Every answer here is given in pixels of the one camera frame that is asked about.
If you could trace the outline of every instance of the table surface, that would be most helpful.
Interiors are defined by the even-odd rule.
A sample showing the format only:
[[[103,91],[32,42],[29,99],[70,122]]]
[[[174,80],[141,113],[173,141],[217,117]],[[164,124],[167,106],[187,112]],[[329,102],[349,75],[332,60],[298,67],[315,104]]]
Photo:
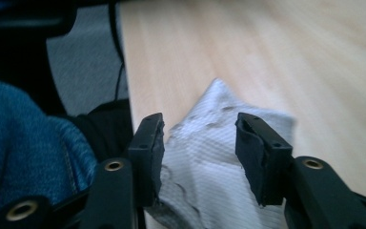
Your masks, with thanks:
[[[121,20],[135,128],[161,112],[167,138],[218,77],[366,196],[366,1],[131,1]]]

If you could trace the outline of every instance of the white towel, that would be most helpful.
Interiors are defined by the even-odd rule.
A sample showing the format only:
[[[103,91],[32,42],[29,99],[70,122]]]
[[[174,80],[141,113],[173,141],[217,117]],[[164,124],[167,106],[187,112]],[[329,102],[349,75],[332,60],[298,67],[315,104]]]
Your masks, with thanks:
[[[257,205],[235,153],[238,113],[263,118],[291,143],[293,120],[250,106],[220,79],[171,129],[162,162],[159,206],[147,211],[168,228],[281,228],[281,206]]]

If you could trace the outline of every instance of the blue fabric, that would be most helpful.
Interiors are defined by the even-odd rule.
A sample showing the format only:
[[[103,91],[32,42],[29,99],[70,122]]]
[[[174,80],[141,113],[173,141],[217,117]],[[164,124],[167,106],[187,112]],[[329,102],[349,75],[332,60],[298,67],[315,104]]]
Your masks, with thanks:
[[[58,203],[92,184],[96,164],[73,124],[45,116],[28,95],[0,83],[0,208],[29,195]]]

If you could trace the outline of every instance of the gray floor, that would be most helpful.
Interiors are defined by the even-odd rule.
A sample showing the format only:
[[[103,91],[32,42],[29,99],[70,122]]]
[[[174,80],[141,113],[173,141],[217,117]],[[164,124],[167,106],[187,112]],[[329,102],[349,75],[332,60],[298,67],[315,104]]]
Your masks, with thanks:
[[[54,81],[70,115],[114,100],[121,63],[112,42],[107,6],[79,9],[71,32],[50,39],[47,45]],[[123,73],[118,98],[128,96]]]

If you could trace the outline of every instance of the black chair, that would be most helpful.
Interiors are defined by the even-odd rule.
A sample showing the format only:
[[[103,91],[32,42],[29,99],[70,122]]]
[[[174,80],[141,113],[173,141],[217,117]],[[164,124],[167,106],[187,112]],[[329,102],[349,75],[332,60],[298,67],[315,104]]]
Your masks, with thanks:
[[[74,0],[37,0],[0,12],[0,80],[26,91],[48,115],[66,111],[51,75],[46,40],[69,32]]]

